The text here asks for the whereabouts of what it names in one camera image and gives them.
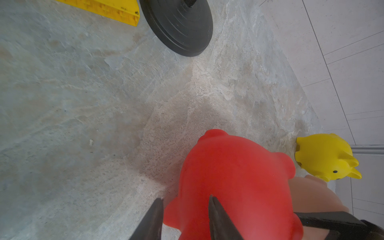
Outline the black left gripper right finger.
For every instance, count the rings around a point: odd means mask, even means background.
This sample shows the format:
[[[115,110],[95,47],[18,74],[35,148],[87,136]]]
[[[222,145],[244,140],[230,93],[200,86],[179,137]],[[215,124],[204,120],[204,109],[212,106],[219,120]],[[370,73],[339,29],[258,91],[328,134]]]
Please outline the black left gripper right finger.
[[[212,240],[243,240],[220,201],[213,195],[209,199],[209,225]]]

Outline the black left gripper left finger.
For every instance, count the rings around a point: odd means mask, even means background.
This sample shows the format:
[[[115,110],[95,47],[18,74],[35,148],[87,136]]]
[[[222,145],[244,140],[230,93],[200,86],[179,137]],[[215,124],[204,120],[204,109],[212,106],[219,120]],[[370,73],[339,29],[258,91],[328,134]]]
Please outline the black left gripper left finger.
[[[157,198],[129,240],[161,240],[164,219],[164,200]]]

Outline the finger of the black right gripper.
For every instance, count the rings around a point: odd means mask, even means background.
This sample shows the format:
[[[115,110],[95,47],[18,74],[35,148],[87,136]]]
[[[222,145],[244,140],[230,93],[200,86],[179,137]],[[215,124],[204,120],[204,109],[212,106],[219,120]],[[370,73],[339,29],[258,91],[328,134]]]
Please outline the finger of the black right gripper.
[[[304,227],[329,230],[327,240],[382,240],[384,229],[346,212],[296,213]]]

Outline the pink piggy bank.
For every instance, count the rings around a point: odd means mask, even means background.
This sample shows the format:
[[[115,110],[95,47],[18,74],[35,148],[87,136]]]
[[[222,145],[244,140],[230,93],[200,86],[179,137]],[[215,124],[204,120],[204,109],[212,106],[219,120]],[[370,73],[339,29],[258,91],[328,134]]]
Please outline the pink piggy bank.
[[[288,181],[294,212],[349,212],[327,182],[311,175],[294,177]]]

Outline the red piggy bank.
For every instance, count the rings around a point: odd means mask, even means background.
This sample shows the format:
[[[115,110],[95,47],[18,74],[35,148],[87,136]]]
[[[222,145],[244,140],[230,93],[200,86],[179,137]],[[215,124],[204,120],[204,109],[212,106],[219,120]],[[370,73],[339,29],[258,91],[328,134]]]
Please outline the red piggy bank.
[[[293,160],[257,143],[213,129],[187,155],[178,195],[167,205],[164,224],[182,240],[210,239],[209,199],[216,197],[245,240],[300,240],[289,180]]]

